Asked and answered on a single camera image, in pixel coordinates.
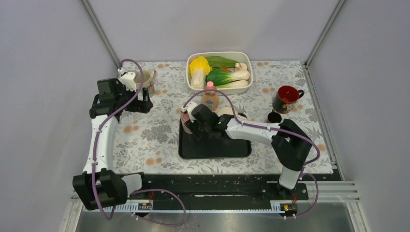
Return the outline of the pink patterned mug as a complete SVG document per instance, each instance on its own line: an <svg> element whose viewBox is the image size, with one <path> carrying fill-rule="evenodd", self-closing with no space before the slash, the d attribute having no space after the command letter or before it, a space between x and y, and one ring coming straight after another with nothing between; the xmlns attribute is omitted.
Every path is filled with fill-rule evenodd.
<svg viewBox="0 0 410 232"><path fill-rule="evenodd" d="M182 123L182 128L183 128L184 132L187 133L187 134L192 134L192 132L190 131L190 129L186 125L186 123L190 121L190 117L189 117L188 112L181 112L180 121Z"/></svg>

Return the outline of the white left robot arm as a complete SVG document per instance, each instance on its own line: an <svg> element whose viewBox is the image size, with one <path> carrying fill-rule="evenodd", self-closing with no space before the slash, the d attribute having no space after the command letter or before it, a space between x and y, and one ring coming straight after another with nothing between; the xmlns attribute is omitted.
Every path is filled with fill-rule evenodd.
<svg viewBox="0 0 410 232"><path fill-rule="evenodd" d="M97 82L89 115L92 139L87 162L80 175L73 177L73 188L89 211L122 205L132 192L137 198L149 195L150 186L141 173L116 174L113 168L114 142L124 111L148 113L153 107L148 88L129 89L119 79Z"/></svg>

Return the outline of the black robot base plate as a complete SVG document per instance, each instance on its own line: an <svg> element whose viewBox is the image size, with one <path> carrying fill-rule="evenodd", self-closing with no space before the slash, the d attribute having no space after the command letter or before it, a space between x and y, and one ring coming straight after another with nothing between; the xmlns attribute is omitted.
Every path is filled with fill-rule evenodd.
<svg viewBox="0 0 410 232"><path fill-rule="evenodd" d="M152 196L137 193L131 200L147 200L155 210L268 210L270 202L291 203L309 199L305 184L294 190L278 185L277 174L146 174L143 190L158 189Z"/></svg>

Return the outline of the small brown mug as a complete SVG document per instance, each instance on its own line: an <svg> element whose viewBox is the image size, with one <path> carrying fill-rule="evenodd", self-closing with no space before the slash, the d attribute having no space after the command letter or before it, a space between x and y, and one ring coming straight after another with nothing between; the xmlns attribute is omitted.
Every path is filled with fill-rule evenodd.
<svg viewBox="0 0 410 232"><path fill-rule="evenodd" d="M282 121L282 116L277 112L270 112L267 115L267 121L269 123L280 123Z"/></svg>

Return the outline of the cream seashell mug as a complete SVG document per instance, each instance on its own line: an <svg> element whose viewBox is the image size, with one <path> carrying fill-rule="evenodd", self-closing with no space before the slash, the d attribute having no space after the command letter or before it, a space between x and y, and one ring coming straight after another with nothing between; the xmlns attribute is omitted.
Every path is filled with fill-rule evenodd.
<svg viewBox="0 0 410 232"><path fill-rule="evenodd" d="M138 88L143 80L143 88L148 89L149 96L153 96L155 94L155 87L154 81L157 76L157 71L155 69L143 70L143 74L140 71L136 72L135 83L136 87Z"/></svg>

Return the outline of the black mug with orange flowers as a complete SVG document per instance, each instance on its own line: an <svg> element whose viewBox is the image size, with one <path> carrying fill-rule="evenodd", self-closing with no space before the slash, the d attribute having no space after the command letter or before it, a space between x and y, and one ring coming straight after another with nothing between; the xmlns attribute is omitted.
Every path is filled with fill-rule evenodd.
<svg viewBox="0 0 410 232"><path fill-rule="evenodd" d="M298 90L292 86L281 86L273 98L272 108L279 114L287 114L304 94L304 90Z"/></svg>

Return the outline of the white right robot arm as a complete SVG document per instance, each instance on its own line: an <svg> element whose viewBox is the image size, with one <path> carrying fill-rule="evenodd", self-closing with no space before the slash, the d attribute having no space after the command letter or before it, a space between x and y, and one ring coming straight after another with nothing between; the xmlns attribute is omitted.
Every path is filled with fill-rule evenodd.
<svg viewBox="0 0 410 232"><path fill-rule="evenodd" d="M282 164L277 184L281 198L289 199L296 193L296 184L312 148L312 140L290 119L280 123L252 123L235 115L217 115L204 104L188 103L183 113L189 119L184 124L201 139L215 135L231 140L246 140L272 146Z"/></svg>

